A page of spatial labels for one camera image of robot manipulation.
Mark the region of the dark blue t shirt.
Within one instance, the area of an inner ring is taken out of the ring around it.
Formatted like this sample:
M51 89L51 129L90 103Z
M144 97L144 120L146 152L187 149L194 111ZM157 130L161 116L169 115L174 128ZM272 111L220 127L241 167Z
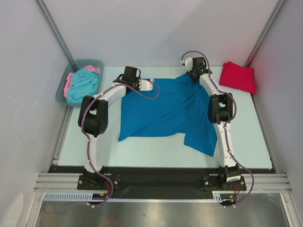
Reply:
M118 140L183 133L184 145L212 157L217 135L208 120L210 96L206 90L187 74L155 81L158 88L122 98Z

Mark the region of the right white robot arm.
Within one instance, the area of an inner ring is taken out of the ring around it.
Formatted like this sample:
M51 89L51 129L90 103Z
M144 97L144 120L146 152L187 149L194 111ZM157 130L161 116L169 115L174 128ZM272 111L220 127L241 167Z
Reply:
M207 116L215 128L223 159L218 169L218 184L224 190L244 187L245 180L241 175L239 163L235 161L232 146L231 121L236 113L233 110L235 100L231 93L222 91L204 57L188 57L183 61L183 65L193 82L200 84L209 95Z

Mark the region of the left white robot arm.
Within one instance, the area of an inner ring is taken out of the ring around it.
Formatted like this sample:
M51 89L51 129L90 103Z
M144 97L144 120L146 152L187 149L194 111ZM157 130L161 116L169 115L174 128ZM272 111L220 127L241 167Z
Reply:
M86 157L84 174L88 176L88 183L94 189L101 188L105 178L100 171L103 165L96 163L97 140L108 126L109 107L132 91L140 90L141 70L135 67L126 66L105 91L94 95L85 96L80 107L78 125L86 137Z

